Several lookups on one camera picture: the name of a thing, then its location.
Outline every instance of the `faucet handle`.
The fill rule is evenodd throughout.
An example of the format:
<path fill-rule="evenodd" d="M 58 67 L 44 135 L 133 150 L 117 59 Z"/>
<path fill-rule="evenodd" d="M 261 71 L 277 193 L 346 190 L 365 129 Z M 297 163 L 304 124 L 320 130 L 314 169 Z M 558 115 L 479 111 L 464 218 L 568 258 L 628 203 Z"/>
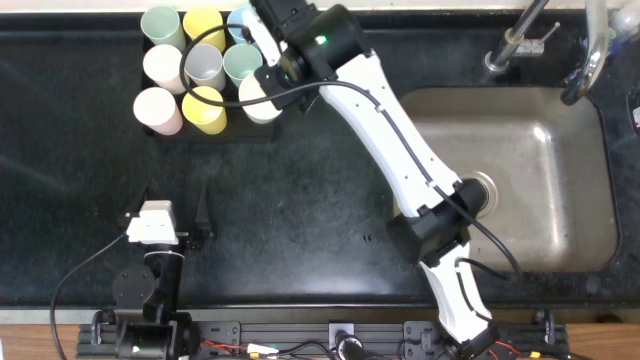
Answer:
<path fill-rule="evenodd" d="M 551 30 L 549 30 L 542 39 L 523 39 L 513 56 L 541 56 L 544 53 L 544 43 L 549 37 L 560 27 L 560 23 L 556 22 Z"/>

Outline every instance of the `green led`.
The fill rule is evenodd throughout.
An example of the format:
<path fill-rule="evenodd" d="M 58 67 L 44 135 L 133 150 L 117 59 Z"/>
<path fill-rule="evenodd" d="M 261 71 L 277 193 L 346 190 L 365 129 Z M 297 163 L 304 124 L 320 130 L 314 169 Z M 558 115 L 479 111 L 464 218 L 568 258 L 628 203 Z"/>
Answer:
<path fill-rule="evenodd" d="M 318 35 L 318 36 L 316 36 L 316 43 L 317 43 L 318 45 L 322 45 L 322 44 L 324 44 L 324 43 L 326 43 L 326 42 L 327 42 L 327 37 L 326 37 L 326 36 L 324 36 L 324 35 Z"/>

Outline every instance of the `chrome faucet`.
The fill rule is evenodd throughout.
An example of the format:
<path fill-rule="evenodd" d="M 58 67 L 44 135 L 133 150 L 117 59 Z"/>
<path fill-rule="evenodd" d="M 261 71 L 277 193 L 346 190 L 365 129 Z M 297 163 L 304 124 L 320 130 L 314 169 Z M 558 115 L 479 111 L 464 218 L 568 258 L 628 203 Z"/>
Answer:
<path fill-rule="evenodd" d="M 518 56 L 522 52 L 521 48 L 533 48 L 537 51 L 527 52 L 528 55 L 541 55 L 544 51 L 544 41 L 558 28 L 558 24 L 541 40 L 527 41 L 524 35 L 531 27 L 533 21 L 540 15 L 549 0 L 533 0 L 524 11 L 520 19 L 513 28 L 507 29 L 504 37 L 494 51 L 488 52 L 484 57 L 484 65 L 490 72 L 502 73 L 509 67 L 509 59 Z M 575 104 L 584 96 L 596 82 L 600 71 L 604 65 L 609 48 L 609 24 L 607 21 L 607 4 L 605 0 L 585 0 L 585 10 L 587 12 L 587 27 L 589 31 L 589 47 L 584 65 L 573 77 L 561 95 L 561 100 L 566 105 Z"/>

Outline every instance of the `sink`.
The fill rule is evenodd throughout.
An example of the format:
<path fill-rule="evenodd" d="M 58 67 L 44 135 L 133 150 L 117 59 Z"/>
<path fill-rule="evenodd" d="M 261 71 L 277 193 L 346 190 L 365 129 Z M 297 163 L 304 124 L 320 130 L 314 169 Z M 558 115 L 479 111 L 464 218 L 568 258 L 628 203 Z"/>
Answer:
<path fill-rule="evenodd" d="M 478 219 L 527 271 L 597 271 L 618 246 L 599 113 L 562 89 L 420 89 L 401 101 L 429 146 L 489 200 Z M 509 270 L 470 227 L 471 257 Z"/>

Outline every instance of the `wooden floor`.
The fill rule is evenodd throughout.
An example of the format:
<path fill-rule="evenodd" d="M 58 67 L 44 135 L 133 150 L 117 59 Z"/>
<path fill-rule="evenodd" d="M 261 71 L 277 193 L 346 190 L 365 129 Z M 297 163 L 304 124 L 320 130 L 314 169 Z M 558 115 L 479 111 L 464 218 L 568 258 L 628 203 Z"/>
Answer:
<path fill-rule="evenodd" d="M 573 352 L 595 360 L 640 359 L 640 324 L 568 325 Z M 68 359 L 75 358 L 77 325 L 60 325 Z M 57 360 L 49 325 L 0 325 L 4 360 Z"/>

